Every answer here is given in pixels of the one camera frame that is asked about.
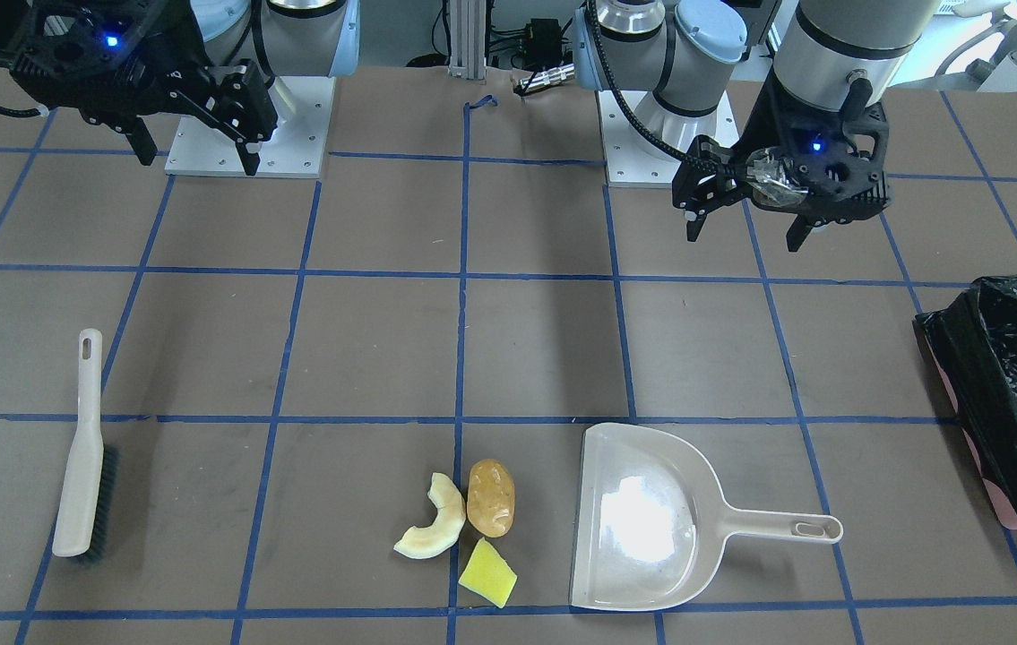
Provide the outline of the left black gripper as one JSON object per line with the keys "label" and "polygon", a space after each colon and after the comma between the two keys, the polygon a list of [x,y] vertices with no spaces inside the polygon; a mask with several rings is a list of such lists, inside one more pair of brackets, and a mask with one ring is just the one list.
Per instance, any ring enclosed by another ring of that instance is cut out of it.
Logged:
{"label": "left black gripper", "polygon": [[837,110],[807,105],[775,76],[763,82],[740,139],[721,146],[698,135],[672,180],[685,210],[685,240],[696,244],[706,216],[744,199],[795,215],[786,233],[797,253],[818,225],[880,215],[892,203],[884,173],[890,128],[864,76],[845,82]]}

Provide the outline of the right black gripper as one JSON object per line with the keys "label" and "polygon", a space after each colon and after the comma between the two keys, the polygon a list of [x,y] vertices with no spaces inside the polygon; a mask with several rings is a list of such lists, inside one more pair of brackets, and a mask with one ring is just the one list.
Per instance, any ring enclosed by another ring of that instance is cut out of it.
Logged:
{"label": "right black gripper", "polygon": [[224,134],[246,176],[278,123],[258,63],[214,61],[188,1],[0,1],[0,68],[39,105],[122,134],[145,167],[159,155],[153,114]]}

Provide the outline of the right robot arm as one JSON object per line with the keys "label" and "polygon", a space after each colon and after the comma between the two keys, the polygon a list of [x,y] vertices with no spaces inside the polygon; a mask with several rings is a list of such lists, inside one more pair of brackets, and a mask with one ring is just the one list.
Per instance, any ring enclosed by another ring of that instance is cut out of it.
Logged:
{"label": "right robot arm", "polygon": [[204,173],[318,176],[327,123],[304,91],[356,72],[357,1],[0,1],[0,115],[57,108],[122,135],[146,119],[210,130]]}

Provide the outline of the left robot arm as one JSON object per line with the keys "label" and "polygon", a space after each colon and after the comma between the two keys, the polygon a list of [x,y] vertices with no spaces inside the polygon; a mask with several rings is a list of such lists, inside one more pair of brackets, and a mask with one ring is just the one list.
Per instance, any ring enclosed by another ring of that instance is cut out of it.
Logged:
{"label": "left robot arm", "polygon": [[583,87],[607,91],[646,146],[677,163],[672,202],[695,242],[717,209],[790,213],[797,252],[817,228],[864,221],[892,201],[881,98],[934,1],[799,1],[737,142],[713,134],[747,52],[745,18],[722,1],[586,1],[574,14]]}

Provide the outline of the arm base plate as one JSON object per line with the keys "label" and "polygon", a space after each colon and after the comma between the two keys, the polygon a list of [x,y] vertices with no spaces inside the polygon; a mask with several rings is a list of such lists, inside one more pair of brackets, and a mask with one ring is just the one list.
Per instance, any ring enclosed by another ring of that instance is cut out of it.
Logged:
{"label": "arm base plate", "polygon": [[[320,178],[336,87],[331,77],[276,78],[270,94],[279,122],[271,139],[259,148],[255,178]],[[249,178],[237,145],[189,116],[179,123],[164,170],[170,176]]]}
{"label": "arm base plate", "polygon": [[[721,95],[712,113],[700,117],[671,113],[648,91],[624,90],[622,95],[639,121],[657,138],[678,151],[687,151],[697,135],[708,135],[720,146],[732,146],[737,142],[738,130],[727,93]],[[597,98],[608,184],[611,187],[669,189],[680,160],[638,134],[611,91],[598,91]]]}

